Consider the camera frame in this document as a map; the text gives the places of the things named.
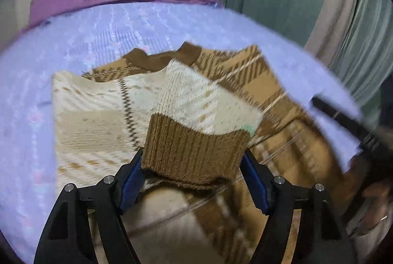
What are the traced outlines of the person's right hand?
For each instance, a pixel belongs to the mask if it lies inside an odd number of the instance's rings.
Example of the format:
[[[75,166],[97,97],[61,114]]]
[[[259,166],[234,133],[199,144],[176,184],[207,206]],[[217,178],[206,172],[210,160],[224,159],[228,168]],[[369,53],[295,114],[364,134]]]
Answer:
[[[346,196],[350,203],[365,182],[370,163],[364,154],[358,154],[350,160],[350,169],[345,173]],[[346,231],[350,237],[365,235],[376,228],[381,222],[387,220],[391,200],[392,182],[388,179],[373,181],[360,194],[364,201],[356,208],[354,215],[346,221]]]

